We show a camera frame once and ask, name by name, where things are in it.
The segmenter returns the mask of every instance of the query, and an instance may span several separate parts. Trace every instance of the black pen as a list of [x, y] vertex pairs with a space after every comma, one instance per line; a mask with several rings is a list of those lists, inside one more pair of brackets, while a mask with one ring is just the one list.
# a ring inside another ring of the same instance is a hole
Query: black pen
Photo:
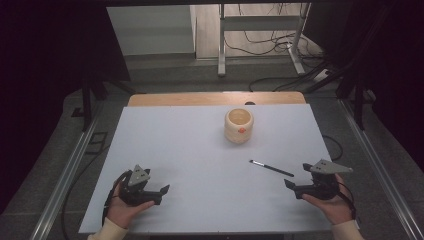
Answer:
[[285, 172], [285, 171], [280, 170], [280, 169], [278, 169], [278, 168], [274, 168], [274, 167], [271, 167], [271, 166], [265, 165], [265, 164], [263, 164], [263, 163], [253, 161], [253, 160], [250, 160], [249, 162], [254, 163], [254, 164], [256, 164], [256, 165], [259, 165], [259, 166], [264, 167], [264, 168], [268, 168], [268, 169], [270, 169], [270, 170], [272, 170], [272, 171], [276, 171], [276, 172], [282, 173], [282, 174], [284, 174], [284, 175], [287, 175], [287, 176], [290, 176], [290, 177], [294, 177], [294, 175], [293, 175], [293, 174], [288, 173], [288, 172]]

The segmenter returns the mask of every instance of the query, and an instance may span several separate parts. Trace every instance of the cup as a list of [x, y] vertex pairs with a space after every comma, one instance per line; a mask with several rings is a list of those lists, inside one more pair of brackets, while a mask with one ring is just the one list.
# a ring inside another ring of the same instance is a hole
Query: cup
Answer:
[[247, 142], [252, 136], [253, 115], [247, 109], [236, 108], [225, 115], [225, 137], [237, 144]]

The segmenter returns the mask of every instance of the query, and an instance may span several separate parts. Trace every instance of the hand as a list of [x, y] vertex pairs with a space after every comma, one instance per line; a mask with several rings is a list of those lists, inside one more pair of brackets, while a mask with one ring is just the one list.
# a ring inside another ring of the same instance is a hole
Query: hand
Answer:
[[122, 199], [119, 198], [119, 189], [121, 183], [115, 188], [112, 200], [109, 205], [109, 211], [107, 218], [121, 228], [128, 229], [131, 221], [137, 214], [147, 210], [151, 206], [155, 205], [154, 201], [145, 202], [136, 207], [128, 206]]
[[[343, 179], [338, 174], [336, 174], [336, 179], [339, 183], [344, 184]], [[339, 186], [340, 192], [349, 197], [350, 194], [348, 190], [341, 184]], [[302, 198], [310, 204], [321, 209], [321, 211], [333, 225], [352, 220], [352, 213], [349, 206], [339, 196], [335, 196], [334, 198], [325, 201], [308, 194], [303, 194]]]

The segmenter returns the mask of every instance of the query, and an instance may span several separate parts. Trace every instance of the paper cup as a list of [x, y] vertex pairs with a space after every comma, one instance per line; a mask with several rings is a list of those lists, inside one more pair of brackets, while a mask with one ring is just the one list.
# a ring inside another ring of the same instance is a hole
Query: paper cup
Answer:
[[233, 143], [247, 142], [252, 136], [253, 115], [246, 109], [237, 108], [225, 115], [225, 137]]

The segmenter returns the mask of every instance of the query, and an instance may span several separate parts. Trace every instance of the white tabletop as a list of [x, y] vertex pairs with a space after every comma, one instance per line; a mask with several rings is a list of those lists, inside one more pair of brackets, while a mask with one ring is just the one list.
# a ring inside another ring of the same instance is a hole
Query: white tabletop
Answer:
[[[254, 115], [252, 138], [224, 136], [235, 107]], [[293, 173], [288, 177], [253, 159]], [[123, 110], [80, 232], [101, 227], [114, 180], [139, 164], [151, 169], [146, 190], [170, 184], [161, 205], [143, 212], [130, 231], [143, 234], [285, 233], [329, 230], [315, 207], [297, 200], [284, 179], [312, 184], [302, 164], [330, 159], [308, 104], [127, 107]]]

